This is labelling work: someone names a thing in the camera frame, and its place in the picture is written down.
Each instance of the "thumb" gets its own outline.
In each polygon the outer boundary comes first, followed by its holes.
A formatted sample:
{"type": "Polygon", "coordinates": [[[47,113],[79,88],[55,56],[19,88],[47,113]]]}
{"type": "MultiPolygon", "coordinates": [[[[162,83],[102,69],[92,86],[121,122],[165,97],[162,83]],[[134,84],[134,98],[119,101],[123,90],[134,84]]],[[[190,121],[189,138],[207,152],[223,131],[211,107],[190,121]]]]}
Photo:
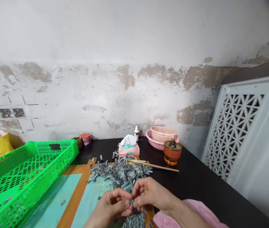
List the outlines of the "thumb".
{"type": "Polygon", "coordinates": [[[129,206],[130,206],[129,199],[121,200],[113,205],[111,212],[116,215],[129,208],[129,206]]]}
{"type": "Polygon", "coordinates": [[[142,207],[144,205],[150,204],[150,196],[148,194],[140,195],[134,199],[134,207],[142,207]]]}

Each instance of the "pink sleeve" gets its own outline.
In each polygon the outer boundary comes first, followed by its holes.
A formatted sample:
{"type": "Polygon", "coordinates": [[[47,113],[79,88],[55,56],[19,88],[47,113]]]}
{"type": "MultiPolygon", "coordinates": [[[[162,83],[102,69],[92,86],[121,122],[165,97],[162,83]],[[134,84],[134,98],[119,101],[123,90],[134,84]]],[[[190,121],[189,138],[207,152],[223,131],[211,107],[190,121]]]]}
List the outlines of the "pink sleeve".
{"type": "MultiPolygon", "coordinates": [[[[207,222],[213,228],[229,228],[227,225],[221,223],[214,213],[208,209],[204,203],[193,199],[186,199],[183,202],[195,211],[204,221],[207,222]]],[[[170,227],[170,228],[181,228],[179,224],[172,218],[162,212],[156,213],[154,216],[154,222],[159,228],[170,227]]]]}

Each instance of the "jar lid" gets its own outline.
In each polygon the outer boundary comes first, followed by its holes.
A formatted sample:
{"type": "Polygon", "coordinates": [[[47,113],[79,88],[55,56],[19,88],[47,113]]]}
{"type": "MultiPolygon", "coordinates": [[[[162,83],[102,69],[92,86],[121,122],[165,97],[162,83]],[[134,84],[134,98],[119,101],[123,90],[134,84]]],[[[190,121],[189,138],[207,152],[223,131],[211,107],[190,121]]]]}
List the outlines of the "jar lid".
{"type": "Polygon", "coordinates": [[[165,141],[164,146],[166,146],[168,149],[173,150],[173,151],[179,151],[182,149],[182,146],[180,143],[177,143],[175,141],[173,141],[173,142],[171,140],[165,141]]]}

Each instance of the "black table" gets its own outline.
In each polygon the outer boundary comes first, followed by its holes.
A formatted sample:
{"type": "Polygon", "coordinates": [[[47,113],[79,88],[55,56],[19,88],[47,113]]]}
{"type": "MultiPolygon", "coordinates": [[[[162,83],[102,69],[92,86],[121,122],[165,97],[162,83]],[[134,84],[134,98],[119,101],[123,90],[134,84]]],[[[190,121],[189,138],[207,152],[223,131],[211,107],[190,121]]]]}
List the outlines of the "black table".
{"type": "MultiPolygon", "coordinates": [[[[146,137],[138,142],[140,159],[151,164],[166,166],[162,151],[153,148],[146,137]]],[[[112,152],[118,148],[118,139],[93,140],[83,146],[71,165],[87,164],[89,159],[100,155],[103,161],[113,162],[112,152]]],[[[183,147],[181,158],[175,166],[179,173],[162,169],[153,169],[150,175],[179,199],[202,201],[218,219],[230,228],[234,227],[269,227],[269,218],[246,200],[224,180],[211,171],[198,158],[183,147]]]]}

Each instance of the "wall socket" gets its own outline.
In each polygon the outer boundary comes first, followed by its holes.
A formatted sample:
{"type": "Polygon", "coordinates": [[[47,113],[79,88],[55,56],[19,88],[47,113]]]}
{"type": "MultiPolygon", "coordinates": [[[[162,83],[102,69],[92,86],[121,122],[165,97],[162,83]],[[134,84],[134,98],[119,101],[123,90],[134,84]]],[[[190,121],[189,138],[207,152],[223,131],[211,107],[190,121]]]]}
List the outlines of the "wall socket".
{"type": "Polygon", "coordinates": [[[0,119],[19,119],[26,118],[27,107],[22,105],[0,105],[0,119]]]}

